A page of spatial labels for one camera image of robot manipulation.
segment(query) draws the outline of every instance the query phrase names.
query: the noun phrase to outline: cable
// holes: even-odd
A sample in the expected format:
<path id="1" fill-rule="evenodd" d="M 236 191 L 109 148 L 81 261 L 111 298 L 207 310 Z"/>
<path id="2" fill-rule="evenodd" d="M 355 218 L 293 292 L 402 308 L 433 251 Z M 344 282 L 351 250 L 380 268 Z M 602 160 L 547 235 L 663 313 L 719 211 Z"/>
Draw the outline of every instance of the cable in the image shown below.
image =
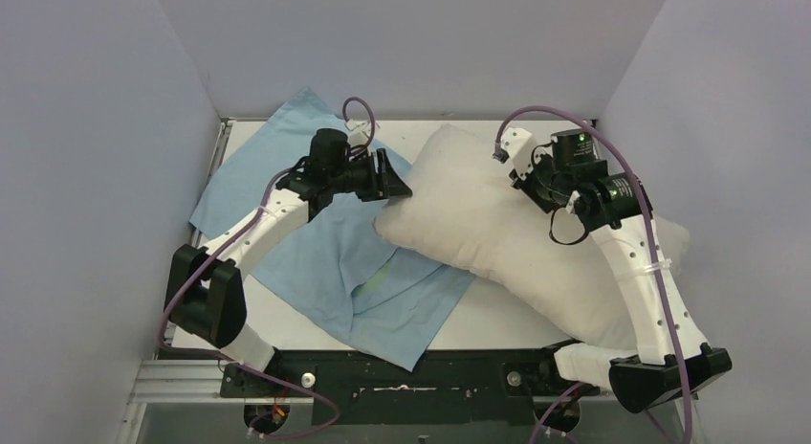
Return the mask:
<path id="1" fill-rule="evenodd" d="M 552 402 L 552 406 L 549 406 L 549 409 L 547 409 L 546 412 L 543 413 L 543 415 L 539 418 L 539 420 L 535 424 L 535 429 L 533 430 L 533 433 L 530 436 L 530 444 L 533 444 L 536 441 L 537 437 L 540 435 L 541 429 L 544 428 L 543 423 L 546 422 L 546 419 L 549 418 L 549 415 L 552 414 L 552 411 L 554 411 L 555 408 L 558 406 L 558 404 L 560 404 L 560 401 L 562 401 L 563 398 L 565 398 L 566 396 L 569 396 L 570 394 L 572 394 L 572 392 L 574 390 L 579 389 L 583 385 L 585 385 L 583 382 L 577 382 L 575 385 L 567 388 L 566 391 L 564 391 L 563 393 L 560 394 L 560 396 L 555 398 L 555 401 Z M 559 432 L 558 430 L 554 430 L 554 429 L 549 428 L 549 427 L 546 427 L 546 429 L 547 430 L 552 430 L 553 432 L 558 432 L 561 435 L 563 435 L 564 437 L 567 437 L 572 442 L 575 442 L 575 443 L 578 442 L 575 439 L 575 436 L 571 436 L 568 433 L 563 434 L 563 432 Z"/>
<path id="2" fill-rule="evenodd" d="M 650 420 L 650 423 L 652 423 L 652 424 L 653 424 L 653 426 L 654 426 L 654 427 L 656 427 L 656 430 L 658 430 L 658 431 L 659 431 L 659 433 L 660 433 L 662 436 L 664 436 L 664 437 L 665 437 L 665 439 L 666 439 L 666 440 L 667 440 L 667 441 L 668 441 L 670 444 L 676 444 L 676 440 L 675 440 L 675 439 L 673 439 L 672 437 L 670 437 L 670 435 L 668 434 L 668 432 L 666 432 L 666 431 L 665 431 L 665 427 L 663 427 L 663 426 L 662 426 L 662 423 L 661 423 L 661 422 L 659 422 L 659 420 L 657 420 L 657 419 L 656 419 L 656 417 L 654 417 L 654 416 L 653 416 L 653 414 L 652 414 L 652 413 L 650 413 L 650 411 L 645 411 L 645 415 L 647 415 L 647 418 Z"/>
<path id="3" fill-rule="evenodd" d="M 268 201 L 271 198 L 271 192 L 273 192 L 276 182 L 282 176 L 284 176 L 285 174 L 290 172 L 291 169 L 292 168 L 285 168 L 285 169 L 279 171 L 271 179 L 271 182 L 268 183 L 268 185 L 265 187 L 265 192 L 262 195 L 262 201 L 261 201 L 261 207 L 262 208 L 264 208 L 268 204 Z M 193 283 L 195 283 L 198 279 L 200 279 L 200 276 L 214 262 L 214 260 L 217 259 L 217 257 L 219 255 L 221 255 L 228 247 L 230 247 L 230 245 L 232 245 L 234 242 L 236 242 L 240 237 L 242 237 L 242 235 L 247 233 L 251 228 L 253 228 L 253 226 L 256 225 L 257 222 L 259 222 L 259 219 L 262 217 L 263 212 L 264 211 L 261 210 L 261 209 L 256 210 L 256 214 L 253 216 L 253 218 L 251 218 L 251 220 L 248 222 L 248 224 L 246 224 L 242 229 L 240 229 L 238 232 L 236 232 L 234 235 L 232 235 L 228 240 L 226 240 L 225 243 L 223 243 L 222 246 L 217 248 L 211 255 L 209 255 L 208 258 L 203 262 L 203 264 L 201 264 L 200 267 L 197 270 L 195 270 L 194 273 L 191 274 L 191 276 L 186 280 L 186 282 L 183 283 L 183 285 L 180 287 L 180 289 L 174 295 L 174 297 L 172 297 L 172 299 L 169 301 L 169 304 L 166 306 L 166 309 L 164 310 L 164 313 L 161 316 L 161 322 L 160 322 L 159 329 L 158 329 L 158 338 L 157 338 L 158 339 L 158 346 L 161 349 L 166 350 L 166 351 L 171 351 L 171 352 L 183 352 L 183 353 L 191 353 L 191 354 L 209 355 L 209 356 L 213 356 L 213 357 L 215 357 L 217 359 L 220 359 L 220 360 L 224 360 L 224 361 L 228 361 L 228 362 L 234 362 L 233 359 L 231 359 L 230 357 L 228 357 L 225 354 L 220 353 L 219 351 L 216 351 L 216 350 L 207 350 L 207 349 L 203 349 L 203 348 L 175 348 L 175 347 L 169 346 L 168 344 L 166 344 L 166 342 L 164 340 L 164 333 L 166 331 L 166 326 L 169 323 L 169 316 L 171 315 L 172 311 L 175 309 L 175 306 L 177 306 L 178 302 L 181 301 L 181 299 L 183 298 L 186 291 L 188 291 L 188 289 L 191 287 L 191 285 Z M 271 381 L 271 382 L 273 382 L 273 383 L 275 383 L 277 385 L 281 385 L 282 387 L 285 387 L 287 389 L 292 389 L 294 391 L 298 391 L 299 393 L 305 394 L 307 396 L 311 396 L 313 399 L 319 400 L 320 402 L 327 405 L 330 409 L 335 411 L 335 415 L 331 419 L 329 419 L 326 422 L 324 422 L 324 423 L 322 423 L 320 425 L 317 425 L 317 426 L 315 426 L 315 427 L 313 427 L 313 428 L 311 428 L 309 430 L 305 430 L 303 432 L 298 432 L 298 433 L 289 433 L 289 434 L 283 434 L 283 435 L 273 435 L 273 434 L 271 434 L 271 435 L 265 436 L 268 439 L 273 440 L 273 441 L 279 441 L 279 440 L 284 440 L 284 439 L 297 439 L 297 438 L 300 438 L 300 437 L 306 437 L 306 436 L 309 436 L 311 434 L 315 434 L 317 432 L 320 432 L 321 430 L 324 430 L 325 428 L 329 427 L 330 425 L 335 423 L 340 418 L 340 410 L 339 410 L 338 406 L 335 403 L 333 403 L 332 401 L 330 401 L 329 399 L 327 399 L 326 397 L 324 397 L 324 396 L 322 396 L 322 395 L 320 395 L 320 394 L 318 394 L 318 393 L 316 393 L 314 391 L 310 391 L 310 390 L 308 390 L 308 389 L 306 389 L 304 387 L 300 387 L 298 385 L 294 385 L 294 384 L 292 384 L 290 382 L 287 382 L 285 380 L 281 380 L 279 378 L 273 377 L 273 375 L 266 374 L 265 372 L 256 370 L 253 367 L 245 366 L 245 365 L 243 365 L 241 363 L 238 363 L 238 362 L 237 362 L 237 365 L 242 370 L 244 370 L 244 371 L 246 371 L 246 372 L 248 372 L 250 374 L 253 374 L 253 375 L 257 376 L 257 377 L 260 377 L 262 379 Z M 251 424 L 249 424 L 249 427 L 252 427 L 252 425 L 255 423 L 255 420 L 256 419 L 254 419 L 251 422 Z"/>
<path id="4" fill-rule="evenodd" d="M 281 392 L 278 394 L 278 396 L 276 396 L 276 397 L 274 398 L 274 411 L 275 411 L 276 413 L 280 414 L 281 416 L 284 416 L 284 411 L 283 411 L 282 409 L 280 409 L 280 408 L 279 408 L 278 404 L 276 403 L 276 400 L 278 400 L 279 398 L 283 398 L 283 397 L 284 397 L 284 395 L 285 395 L 285 394 L 287 394 L 287 391 L 288 391 L 288 390 L 289 390 L 289 388 L 285 388 L 285 389 L 283 389 L 283 390 L 282 390 L 282 391 L 281 391 Z"/>
<path id="5" fill-rule="evenodd" d="M 582 233 L 581 237 L 578 238 L 575 241 L 570 241 L 570 242 L 566 243 L 566 242 L 562 242 L 562 241 L 558 240 L 557 238 L 555 238 L 555 233 L 552 231 L 552 226 L 555 225 L 555 214 L 560 210 L 561 210 L 561 208 L 555 208 L 554 210 L 552 210 L 552 216 L 550 216 L 550 218 L 549 218 L 549 238 L 552 241 L 554 241 L 555 243 L 558 243 L 559 245 L 563 245 L 563 246 L 574 246 L 574 245 L 577 245 L 577 244 L 582 243 L 583 241 L 585 241 L 585 239 L 588 238 L 588 230 L 586 228 L 583 228 L 583 233 Z"/>
<path id="6" fill-rule="evenodd" d="M 585 391 L 581 391 L 582 389 L 583 388 L 580 388 L 580 389 L 576 390 L 575 391 L 575 397 L 571 401 L 560 405 L 560 408 L 564 409 L 564 410 L 569 409 L 569 408 L 573 408 L 576 404 L 578 404 L 578 401 L 580 401 L 582 399 L 582 397 L 585 396 L 586 393 L 590 393 L 593 390 L 599 391 L 600 387 L 585 388 Z"/>
<path id="7" fill-rule="evenodd" d="M 495 152 L 496 154 L 500 154 L 501 152 L 501 135 L 504 134 L 504 130 L 507 129 L 507 125 L 512 122 L 516 117 L 520 116 L 521 114 L 525 114 L 527 112 L 542 112 L 546 114 L 552 114 L 563 119 L 568 120 L 569 122 L 577 125 L 578 127 L 582 128 L 591 136 L 593 136 L 600 144 L 605 146 L 611 155 L 617 159 L 617 163 L 620 164 L 620 167 L 623 168 L 623 171 L 627 175 L 628 182 L 631 185 L 631 190 L 633 191 L 634 195 L 637 198 L 637 202 L 639 203 L 639 208 L 642 211 L 642 218 L 645 223 L 645 233 L 647 237 L 647 250 L 650 254 L 650 262 L 656 263 L 659 262 L 659 255 L 656 251 L 656 241 L 653 234 L 653 223 L 650 217 L 650 211 L 648 210 L 648 206 L 646 205 L 646 198 L 645 194 L 642 192 L 642 187 L 639 185 L 639 180 L 637 179 L 636 175 L 634 174 L 633 170 L 631 170 L 631 166 L 623 157 L 623 154 L 614 146 L 605 136 L 601 133 L 597 128 L 591 126 L 590 124 L 582 121 L 574 114 L 570 114 L 566 111 L 561 111 L 560 109 L 556 109 L 554 107 L 549 106 L 526 106 L 520 109 L 517 109 L 512 114 L 507 116 L 507 119 L 501 123 L 501 126 L 498 128 L 498 135 L 495 137 Z M 682 400 L 684 401 L 684 416 L 685 416 L 685 431 L 684 431 L 684 438 L 682 442 L 685 444 L 689 444 L 692 440 L 692 402 L 690 399 L 690 380 L 687 375 L 687 365 L 685 364 L 684 358 L 684 351 L 682 350 L 681 342 L 679 341 L 679 335 L 676 333 L 676 323 L 673 320 L 672 311 L 670 310 L 670 301 L 668 300 L 668 292 L 665 289 L 665 279 L 662 277 L 662 271 L 656 269 L 653 271 L 653 276 L 656 279 L 656 286 L 659 291 L 659 299 L 662 301 L 662 310 L 665 313 L 665 322 L 668 326 L 668 333 L 670 335 L 670 340 L 673 343 L 673 352 L 676 357 L 676 365 L 678 366 L 679 370 L 679 382 L 681 383 L 681 390 L 682 390 Z"/>
<path id="8" fill-rule="evenodd" d="M 352 148 L 349 149 L 350 157 L 357 157 L 363 154 L 369 145 L 372 144 L 372 141 L 375 139 L 375 130 L 378 127 L 378 123 L 375 121 L 375 115 L 372 113 L 372 108 L 369 106 L 369 103 L 359 97 L 349 97 L 343 102 L 343 107 L 340 109 L 340 112 L 343 115 L 344 122 L 349 122 L 349 116 L 346 114 L 346 109 L 349 107 L 349 104 L 352 104 L 352 102 L 356 102 L 363 106 L 363 109 L 366 110 L 366 114 L 369 116 L 369 123 L 372 125 L 372 131 L 369 132 L 369 139 L 366 141 L 366 144 L 353 145 Z"/>

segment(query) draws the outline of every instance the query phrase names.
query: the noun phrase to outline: white pillow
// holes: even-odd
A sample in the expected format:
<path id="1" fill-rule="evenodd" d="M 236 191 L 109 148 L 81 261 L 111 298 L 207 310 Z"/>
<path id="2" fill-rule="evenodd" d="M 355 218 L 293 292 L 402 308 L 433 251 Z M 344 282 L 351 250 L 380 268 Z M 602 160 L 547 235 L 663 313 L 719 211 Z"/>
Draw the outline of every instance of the white pillow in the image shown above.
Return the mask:
<path id="1" fill-rule="evenodd" d="M 414 195 L 389 202 L 375 231 L 395 245 L 503 284 L 567 334 L 588 344 L 633 349 L 636 339 L 620 289 L 591 238 L 550 240 L 549 214 L 510 187 L 509 165 L 491 158 L 493 139 L 444 125 L 405 181 Z M 657 216 L 673 272 L 687 230 Z M 555 234 L 577 239 L 582 224 L 559 211 Z"/>

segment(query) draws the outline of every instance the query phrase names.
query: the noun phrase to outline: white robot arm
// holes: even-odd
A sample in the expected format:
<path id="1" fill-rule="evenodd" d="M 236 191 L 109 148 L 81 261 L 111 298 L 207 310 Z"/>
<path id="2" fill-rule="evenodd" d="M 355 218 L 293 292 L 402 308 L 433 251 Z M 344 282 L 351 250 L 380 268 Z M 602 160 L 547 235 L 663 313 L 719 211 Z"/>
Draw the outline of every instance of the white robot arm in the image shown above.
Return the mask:
<path id="1" fill-rule="evenodd" d="M 513 165 L 513 187 L 524 191 L 546 212 L 566 210 L 576 215 L 584 227 L 581 239 L 590 235 L 603 251 L 636 335 L 636 352 L 577 341 L 553 347 L 558 375 L 613 390 L 620 403 L 633 412 L 678 396 L 681 384 L 654 279 L 656 270 L 664 279 L 690 389 L 701 389 L 730 370 L 727 351 L 710 348 L 685 308 L 658 238 L 657 257 L 650 260 L 640 204 L 625 174 L 610 175 L 607 162 L 597 158 L 592 137 L 583 130 L 569 130 L 553 135 L 549 144 L 539 144 L 520 128 L 509 128 L 502 136 L 502 152 L 496 157 Z M 545 150 L 549 146 L 552 154 Z"/>
<path id="2" fill-rule="evenodd" d="M 169 319 L 229 358 L 273 374 L 277 350 L 246 323 L 243 279 L 285 236 L 329 206 L 335 194 L 355 193 L 363 202 L 411 195 L 391 168 L 385 149 L 372 153 L 352 143 L 338 130 L 320 129 L 309 155 L 278 181 L 257 211 L 200 248 L 178 249 L 169 271 L 167 303 L 211 260 L 211 252 L 225 246 L 186 290 Z"/>

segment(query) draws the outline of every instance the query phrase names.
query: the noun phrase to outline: black joint housing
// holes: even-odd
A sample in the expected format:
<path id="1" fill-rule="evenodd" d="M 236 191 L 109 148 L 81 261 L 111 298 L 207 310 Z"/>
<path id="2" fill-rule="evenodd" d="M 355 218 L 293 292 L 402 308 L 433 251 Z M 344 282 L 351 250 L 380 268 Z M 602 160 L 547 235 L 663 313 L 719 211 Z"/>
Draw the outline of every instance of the black joint housing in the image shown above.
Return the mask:
<path id="1" fill-rule="evenodd" d="M 175 252 L 166 285 L 166 305 L 207 258 L 206 249 L 191 245 L 183 245 Z M 208 288 L 203 286 L 202 280 L 209 280 Z M 192 283 L 169 315 L 169 320 L 222 348 L 236 338 L 247 317 L 239 269 L 233 261 L 214 260 Z"/>
<path id="2" fill-rule="evenodd" d="M 632 356 L 611 362 L 608 380 L 624 408 L 639 413 L 681 397 L 681 380 L 675 358 L 668 357 L 665 361 L 664 366 L 645 365 L 639 356 Z M 685 360 L 685 364 L 690 393 L 696 393 L 733 368 L 725 348 L 710 348 L 708 344 L 702 344 L 701 354 Z"/>
<path id="3" fill-rule="evenodd" d="M 374 153 L 352 152 L 345 133 L 321 128 L 310 142 L 310 154 L 278 183 L 309 204 L 312 220 L 332 203 L 337 193 L 355 193 L 362 202 L 411 195 L 411 189 L 394 172 L 385 149 Z"/>

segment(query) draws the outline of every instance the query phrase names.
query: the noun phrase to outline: blue towel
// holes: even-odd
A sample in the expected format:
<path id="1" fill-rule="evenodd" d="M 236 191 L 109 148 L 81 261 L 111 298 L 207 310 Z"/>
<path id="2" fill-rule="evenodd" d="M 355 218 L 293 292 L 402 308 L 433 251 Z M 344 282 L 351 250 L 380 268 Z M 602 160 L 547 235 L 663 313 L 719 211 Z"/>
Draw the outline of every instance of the blue towel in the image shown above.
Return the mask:
<path id="1" fill-rule="evenodd" d="M 319 128 L 346 129 L 302 90 L 217 169 L 190 222 L 209 238 L 233 226 L 256 208 L 274 174 L 308 153 Z M 410 164 L 386 150 L 404 176 Z M 337 195 L 252 275 L 339 341 L 411 370 L 473 276 L 377 237 L 372 219 L 384 203 Z"/>

